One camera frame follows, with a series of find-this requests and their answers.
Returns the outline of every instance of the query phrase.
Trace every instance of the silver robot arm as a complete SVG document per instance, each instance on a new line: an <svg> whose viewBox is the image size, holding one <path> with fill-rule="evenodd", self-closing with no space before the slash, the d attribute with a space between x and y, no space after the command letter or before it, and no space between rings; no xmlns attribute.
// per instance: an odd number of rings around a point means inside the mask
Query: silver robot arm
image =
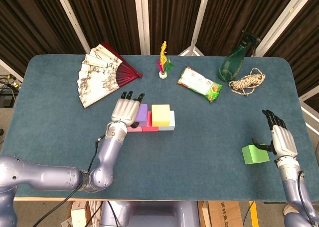
<svg viewBox="0 0 319 227"><path fill-rule="evenodd" d="M294 138L287 130L284 121L269 110L263 110L263 113L267 117L271 130L272 143L271 145L260 145L254 138L253 143L259 149L271 151L278 157L276 165L280 172L287 202L299 212L288 213L285 216L285 227L318 227L319 216L312 206L304 181L304 172L301 171L297 161L298 153Z"/></svg>
<svg viewBox="0 0 319 227"><path fill-rule="evenodd" d="M99 165L91 173L76 167L33 164L14 156L0 156L0 227L15 227L17 217L13 209L16 190L28 184L37 190L97 192L107 188L113 180L113 167L127 133L127 126L136 127L135 117L144 94L131 100L132 91L122 93L107 126L106 139L98 154Z"/></svg>

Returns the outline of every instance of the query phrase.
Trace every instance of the table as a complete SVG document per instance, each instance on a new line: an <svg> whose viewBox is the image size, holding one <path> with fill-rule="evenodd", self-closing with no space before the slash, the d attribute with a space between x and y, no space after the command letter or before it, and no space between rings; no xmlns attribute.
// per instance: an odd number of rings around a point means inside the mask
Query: table
<svg viewBox="0 0 319 227"><path fill-rule="evenodd" d="M224 57L170 56L174 69L158 76L159 56L124 58L144 73L90 107L78 98L78 71L84 55L37 55L32 58L17 100L2 155L30 162L86 169L94 141L105 132L123 91L144 92L143 103L170 104L174 131L128 133L112 185L74 198L114 200L256 200L285 201L279 171L270 162L245 165L241 148L271 133L262 109L281 117L292 132L313 201L319 200L319 169L299 104L291 68L282 58L245 58L239 78L258 67L267 77L249 97L231 92L217 77ZM224 84L213 103L176 84L190 67ZM20 186L16 200L63 199L67 192L40 192Z"/></svg>

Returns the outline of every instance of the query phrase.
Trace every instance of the folding fan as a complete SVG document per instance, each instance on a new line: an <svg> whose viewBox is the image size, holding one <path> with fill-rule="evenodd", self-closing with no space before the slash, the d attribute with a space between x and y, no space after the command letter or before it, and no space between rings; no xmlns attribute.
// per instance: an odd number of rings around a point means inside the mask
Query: folding fan
<svg viewBox="0 0 319 227"><path fill-rule="evenodd" d="M91 49L79 71L78 92L86 108L143 74L136 71L109 44Z"/></svg>

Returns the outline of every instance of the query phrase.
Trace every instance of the red block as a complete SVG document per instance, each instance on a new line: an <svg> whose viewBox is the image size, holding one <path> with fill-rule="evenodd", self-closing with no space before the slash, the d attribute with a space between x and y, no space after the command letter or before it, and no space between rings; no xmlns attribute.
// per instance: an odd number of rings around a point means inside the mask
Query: red block
<svg viewBox="0 0 319 227"><path fill-rule="evenodd" d="M148 125L142 126L142 131L158 131L158 126L152 126L152 112L148 111Z"/></svg>

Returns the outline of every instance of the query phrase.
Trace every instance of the white block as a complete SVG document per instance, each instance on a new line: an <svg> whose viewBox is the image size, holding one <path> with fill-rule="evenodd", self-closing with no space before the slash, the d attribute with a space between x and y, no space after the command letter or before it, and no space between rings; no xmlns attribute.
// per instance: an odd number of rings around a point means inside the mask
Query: white block
<svg viewBox="0 0 319 227"><path fill-rule="evenodd" d="M159 131L174 131L175 129L175 113L170 111L170 123L169 126L159 126Z"/></svg>

